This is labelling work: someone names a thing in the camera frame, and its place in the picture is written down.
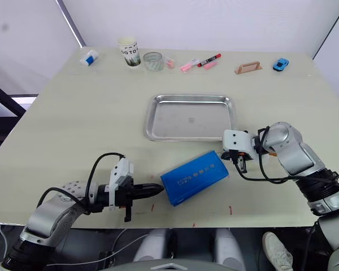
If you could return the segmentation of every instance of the table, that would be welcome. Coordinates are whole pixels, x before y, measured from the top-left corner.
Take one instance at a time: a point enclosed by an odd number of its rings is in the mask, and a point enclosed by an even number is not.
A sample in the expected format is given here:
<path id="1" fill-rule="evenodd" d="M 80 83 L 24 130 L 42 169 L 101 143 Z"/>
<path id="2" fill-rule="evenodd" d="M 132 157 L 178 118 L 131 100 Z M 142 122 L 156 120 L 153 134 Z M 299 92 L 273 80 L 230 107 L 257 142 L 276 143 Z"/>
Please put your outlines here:
<path id="1" fill-rule="evenodd" d="M 102 153 L 116 151 L 134 162 L 134 182 L 161 183 L 160 175 L 221 142 L 152 142 L 144 136 L 146 110 L 157 94 L 218 94 L 231 97 L 237 129 L 256 132 L 277 121 L 296 127 L 327 168 L 339 173 L 339 100 L 312 60 L 301 53 L 221 52 L 219 64 L 206 71 L 178 68 L 151 73 L 129 68 L 117 48 L 94 48 L 99 58 L 79 64 L 91 48 L 78 50 L 48 84 L 0 148 L 0 222 L 24 225 L 41 194 L 51 186 L 86 181 Z M 142 49 L 141 55 L 149 50 Z M 218 52 L 158 50 L 177 67 Z M 290 60 L 284 72 L 272 70 L 278 58 Z M 260 61 L 260 71 L 236 75 L 235 68 Z M 116 158 L 105 158 L 94 181 L 107 183 Z M 225 162 L 230 177 L 183 204 L 170 205 L 166 192 L 135 200 L 132 221 L 124 210 L 81 216 L 74 228 L 269 227 L 309 226 L 316 217 L 296 184 L 249 182 Z M 259 177 L 258 164 L 247 164 Z M 266 171 L 285 176 L 271 157 Z"/>

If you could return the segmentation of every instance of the blue power bank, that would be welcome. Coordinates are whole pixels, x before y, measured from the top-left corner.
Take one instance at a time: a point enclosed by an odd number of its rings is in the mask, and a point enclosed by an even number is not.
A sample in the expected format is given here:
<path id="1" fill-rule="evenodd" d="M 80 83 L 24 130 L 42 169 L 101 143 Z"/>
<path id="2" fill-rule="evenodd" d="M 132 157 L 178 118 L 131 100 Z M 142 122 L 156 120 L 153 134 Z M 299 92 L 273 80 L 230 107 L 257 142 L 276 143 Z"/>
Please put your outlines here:
<path id="1" fill-rule="evenodd" d="M 171 204 L 176 206 L 228 175 L 221 159 L 211 151 L 160 178 Z"/>

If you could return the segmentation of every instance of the small blue toy car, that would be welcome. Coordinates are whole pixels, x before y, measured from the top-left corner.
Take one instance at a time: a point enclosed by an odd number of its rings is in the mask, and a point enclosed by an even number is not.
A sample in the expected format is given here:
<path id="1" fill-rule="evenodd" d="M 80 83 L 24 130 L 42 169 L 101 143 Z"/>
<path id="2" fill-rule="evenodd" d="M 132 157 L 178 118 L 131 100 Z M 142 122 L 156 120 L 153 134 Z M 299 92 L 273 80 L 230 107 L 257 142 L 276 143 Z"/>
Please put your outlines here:
<path id="1" fill-rule="evenodd" d="M 285 67 L 289 64 L 289 61 L 285 58 L 280 58 L 273 66 L 272 68 L 276 70 L 277 72 L 282 72 Z"/>

